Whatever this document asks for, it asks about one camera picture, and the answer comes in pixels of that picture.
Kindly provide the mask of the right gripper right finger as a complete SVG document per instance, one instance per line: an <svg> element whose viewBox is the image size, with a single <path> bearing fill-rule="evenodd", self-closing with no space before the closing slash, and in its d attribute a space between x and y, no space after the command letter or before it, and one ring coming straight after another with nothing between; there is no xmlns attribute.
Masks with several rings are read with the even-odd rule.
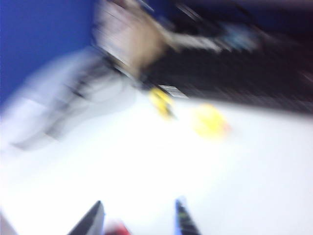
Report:
<svg viewBox="0 0 313 235"><path fill-rule="evenodd" d="M184 198L175 200L175 235L201 235L191 217Z"/></svg>

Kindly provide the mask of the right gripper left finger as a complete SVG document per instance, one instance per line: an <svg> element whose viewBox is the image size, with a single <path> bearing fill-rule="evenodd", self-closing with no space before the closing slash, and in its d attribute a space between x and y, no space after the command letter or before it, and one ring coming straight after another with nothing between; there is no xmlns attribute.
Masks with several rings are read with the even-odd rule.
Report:
<svg viewBox="0 0 313 235"><path fill-rule="evenodd" d="M97 201L68 234L103 235L104 221L104 206L101 201Z"/></svg>

